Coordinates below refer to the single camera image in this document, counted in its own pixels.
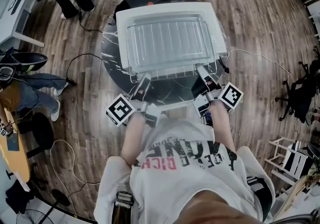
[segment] round table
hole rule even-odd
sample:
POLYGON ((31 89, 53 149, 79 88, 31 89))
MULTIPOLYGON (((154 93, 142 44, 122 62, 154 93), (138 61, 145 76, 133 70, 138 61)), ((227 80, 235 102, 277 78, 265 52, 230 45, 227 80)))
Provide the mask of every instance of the round table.
MULTIPOLYGON (((168 2, 195 2, 199 0, 167 0, 168 2)), ((120 59, 120 50, 117 34, 117 26, 106 23, 102 41, 100 43, 101 55, 104 65, 110 77, 125 93, 134 92, 138 83, 132 83, 129 73, 122 68, 120 59)), ((217 61, 217 73, 213 75, 218 80, 223 72, 223 68, 217 61)), ((148 103, 154 103, 157 106, 183 103, 193 100, 191 92, 192 85, 198 76, 178 77, 175 79, 153 80, 149 90, 144 98, 148 103)))

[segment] person wearing blue jeans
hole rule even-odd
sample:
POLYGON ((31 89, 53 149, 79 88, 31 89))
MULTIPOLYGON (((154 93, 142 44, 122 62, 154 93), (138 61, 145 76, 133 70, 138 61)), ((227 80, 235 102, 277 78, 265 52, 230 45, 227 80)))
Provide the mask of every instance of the person wearing blue jeans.
POLYGON ((59 96, 68 84, 65 79, 48 73, 21 75, 17 79, 12 79, 10 86, 0 89, 1 122, 5 126, 9 125, 4 108, 7 111, 21 111, 24 108, 32 109, 36 106, 44 106, 49 109, 51 120, 55 122, 59 117, 61 104, 50 95, 40 92, 39 89, 53 87, 54 95, 59 96))

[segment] shoe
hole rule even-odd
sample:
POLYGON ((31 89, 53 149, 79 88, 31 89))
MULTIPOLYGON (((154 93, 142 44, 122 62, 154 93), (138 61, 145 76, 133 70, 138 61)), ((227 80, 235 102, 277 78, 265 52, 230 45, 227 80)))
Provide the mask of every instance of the shoe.
POLYGON ((54 112, 54 113, 51 113, 51 120, 52 120, 52 122, 57 121, 58 118, 59 118, 59 112, 60 112, 61 103, 60 103, 60 101, 58 101, 58 100, 57 100, 57 102, 58 102, 58 110, 57 110, 56 112, 54 112))
POLYGON ((313 121, 315 120, 315 116, 312 114, 307 114, 305 116, 305 122, 308 126, 311 126, 311 124, 313 123, 313 121))
POLYGON ((59 95, 61 95, 61 94, 62 94, 62 91, 63 91, 68 85, 69 85, 69 83, 66 82, 65 85, 64 85, 64 87, 63 87, 62 89, 59 89, 59 90, 56 90, 56 89, 55 89, 54 92, 53 92, 53 93, 54 93, 53 95, 54 95, 54 96, 59 96, 59 95))

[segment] white sneaker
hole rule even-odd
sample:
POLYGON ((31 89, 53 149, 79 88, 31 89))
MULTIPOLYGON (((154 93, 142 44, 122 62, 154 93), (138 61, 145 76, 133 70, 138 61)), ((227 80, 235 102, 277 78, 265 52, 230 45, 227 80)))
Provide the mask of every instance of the white sneaker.
POLYGON ((57 121, 58 118, 59 118, 59 112, 60 112, 61 103, 60 103, 60 101, 58 101, 58 100, 57 100, 57 102, 58 102, 58 110, 57 110, 56 112, 54 112, 54 113, 51 113, 51 120, 52 120, 52 122, 57 121))
POLYGON ((63 90, 64 90, 68 85, 69 85, 69 83, 66 82, 65 85, 64 85, 64 87, 63 87, 62 89, 59 89, 59 90, 56 90, 56 89, 55 89, 54 92, 53 92, 53 93, 54 93, 53 95, 54 95, 54 96, 59 96, 59 95, 61 95, 62 92, 63 92, 63 90))

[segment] blue jeans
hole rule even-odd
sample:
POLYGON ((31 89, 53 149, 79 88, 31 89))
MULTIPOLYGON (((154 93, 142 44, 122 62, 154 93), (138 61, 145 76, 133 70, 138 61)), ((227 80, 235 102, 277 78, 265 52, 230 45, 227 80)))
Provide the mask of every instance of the blue jeans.
MULTIPOLYGON (((41 89, 44 87, 54 87, 56 90, 62 89, 66 81, 59 76, 55 76, 52 74, 47 73, 37 73, 33 75, 21 75, 19 78, 24 80, 28 83, 38 94, 39 96, 39 105, 38 107, 44 106, 49 109, 51 113, 58 111, 58 102, 53 99, 50 95, 40 92, 37 89, 41 89)), ((19 89, 20 89, 20 103, 18 106, 17 111, 21 111, 24 108, 32 109, 38 103, 38 96, 37 94, 22 81, 19 82, 19 89)))

